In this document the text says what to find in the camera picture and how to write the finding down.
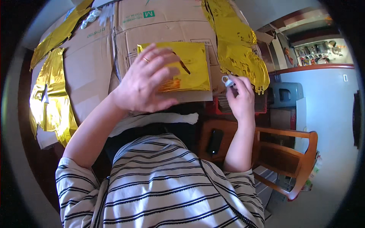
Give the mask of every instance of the white towel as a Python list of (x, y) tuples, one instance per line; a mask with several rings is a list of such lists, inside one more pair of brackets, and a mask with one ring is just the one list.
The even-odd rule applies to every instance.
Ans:
[(119, 135), (123, 131), (134, 128), (143, 127), (150, 123), (189, 123), (195, 124), (198, 121), (199, 114), (192, 113), (189, 115), (180, 115), (177, 113), (154, 113), (150, 115), (134, 116), (123, 119), (114, 127), (109, 137)]

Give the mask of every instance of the gold foil sheet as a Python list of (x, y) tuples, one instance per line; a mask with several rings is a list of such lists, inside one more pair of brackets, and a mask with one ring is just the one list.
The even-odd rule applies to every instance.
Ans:
[(77, 124), (65, 88), (63, 51), (64, 48), (57, 48), (50, 52), (33, 87), (29, 103), (34, 136), (39, 125), (44, 131), (54, 131), (57, 140), (66, 147), (77, 130)]
[[(138, 54), (148, 45), (150, 44), (138, 45)], [(180, 75), (164, 83), (159, 91), (210, 90), (207, 56), (203, 43), (161, 42), (156, 45), (159, 48), (171, 48), (182, 61), (168, 65), (179, 68)]]
[(221, 72), (248, 77), (255, 91), (264, 93), (270, 79), (264, 61), (252, 52), (251, 45), (257, 44), (254, 31), (241, 22), (227, 0), (202, 0), (201, 6), (216, 33)]
[(30, 69), (33, 69), (38, 62), (40, 62), (49, 51), (61, 45), (66, 39), (71, 37), (71, 32), (74, 30), (78, 20), (90, 11), (89, 5), (94, 0), (84, 0), (68, 15), (66, 20), (51, 32), (34, 50), (32, 60), (30, 62)]

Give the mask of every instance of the green logo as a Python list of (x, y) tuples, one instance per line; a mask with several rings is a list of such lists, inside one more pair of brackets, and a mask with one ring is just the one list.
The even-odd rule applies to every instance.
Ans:
[(155, 12), (153, 10), (143, 12), (143, 18), (150, 18), (150, 17), (154, 17), (154, 16), (155, 16)]

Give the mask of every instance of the wooden railing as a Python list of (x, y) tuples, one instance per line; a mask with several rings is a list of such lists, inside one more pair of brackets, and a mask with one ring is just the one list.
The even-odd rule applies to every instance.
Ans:
[(269, 74), (284, 74), (284, 73), (290, 73), (290, 72), (296, 72), (296, 71), (302, 71), (302, 70), (318, 70), (318, 69), (333, 69), (333, 68), (341, 68), (341, 69), (355, 69), (353, 64), (348, 63), (327, 63), (327, 64), (315, 64), (315, 65), (309, 65), (309, 66), (298, 66), (283, 70), (277, 70), (269, 72)]

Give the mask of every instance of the floor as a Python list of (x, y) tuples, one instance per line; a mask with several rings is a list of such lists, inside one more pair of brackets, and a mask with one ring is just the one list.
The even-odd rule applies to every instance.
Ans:
[[(262, 49), (262, 55), (265, 63), (268, 66), (273, 66), (273, 63), (271, 62), (271, 57), (269, 56), (269, 52), (266, 50), (266, 44), (260, 45), (260, 49)], [(31, 72), (29, 72), (29, 66), (32, 55), (33, 52), (28, 50), (23, 61), (19, 81), (18, 119), (20, 125), (20, 133), (22, 137), (23, 147), (32, 172), (47, 199), (50, 201), (52, 206), (57, 211), (59, 211), (58, 195), (55, 185), (55, 171), (58, 166), (58, 162), (63, 155), (64, 148), (61, 146), (61, 144), (56, 143), (50, 149), (41, 150), (32, 134), (29, 123), (29, 96), (32, 78), (32, 74)], [(202, 126), (202, 122), (205, 120), (213, 118), (226, 118), (234, 120), (234, 117), (232, 115), (209, 115), (205, 113), (204, 103), (200, 102), (177, 105), (175, 107), (172, 107), (171, 110), (168, 111), (180, 114), (198, 112), (199, 120), (196, 124), (197, 137), (199, 136), (199, 129)], [(256, 126), (270, 126), (270, 110), (268, 110), (266, 114), (259, 114), (256, 116)], [(101, 152), (92, 168), (99, 181), (102, 181), (110, 174), (111, 164), (104, 151)]]

